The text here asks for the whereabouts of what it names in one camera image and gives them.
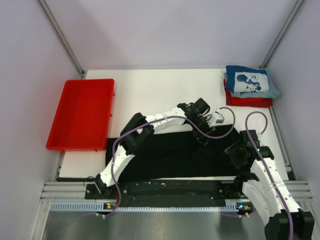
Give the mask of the black t-shirt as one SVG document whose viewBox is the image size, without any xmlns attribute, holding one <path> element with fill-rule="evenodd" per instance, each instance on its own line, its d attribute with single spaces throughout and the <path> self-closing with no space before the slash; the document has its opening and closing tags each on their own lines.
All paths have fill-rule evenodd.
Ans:
<svg viewBox="0 0 320 240">
<path fill-rule="evenodd" d="M 124 170 L 114 173 L 119 183 L 160 178 L 194 178 L 235 176 L 225 149 L 240 140 L 232 125 L 219 125 L 206 145 L 199 143 L 191 131 L 155 134 L 147 148 L 135 156 Z"/>
</svg>

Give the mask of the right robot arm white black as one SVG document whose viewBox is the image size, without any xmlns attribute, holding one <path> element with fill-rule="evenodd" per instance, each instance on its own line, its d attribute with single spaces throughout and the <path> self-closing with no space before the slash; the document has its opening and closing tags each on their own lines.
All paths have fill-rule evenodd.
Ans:
<svg viewBox="0 0 320 240">
<path fill-rule="evenodd" d="M 294 200 L 268 146 L 255 130 L 243 130 L 239 141 L 225 149 L 237 171 L 233 192 L 247 197 L 264 223 L 267 240 L 310 240 L 315 219 Z"/>
</svg>

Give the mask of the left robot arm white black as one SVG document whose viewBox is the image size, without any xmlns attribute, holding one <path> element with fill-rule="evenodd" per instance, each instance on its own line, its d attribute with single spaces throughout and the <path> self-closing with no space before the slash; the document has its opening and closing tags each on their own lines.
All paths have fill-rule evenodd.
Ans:
<svg viewBox="0 0 320 240">
<path fill-rule="evenodd" d="M 205 145 L 215 127 L 210 123 L 210 106 L 199 98 L 196 102 L 179 103 L 174 108 L 153 115 L 134 114 L 112 146 L 112 158 L 105 169 L 94 179 L 96 192 L 109 198 L 120 174 L 129 162 L 147 146 L 147 141 L 162 130 L 188 124 L 195 139 Z"/>
</svg>

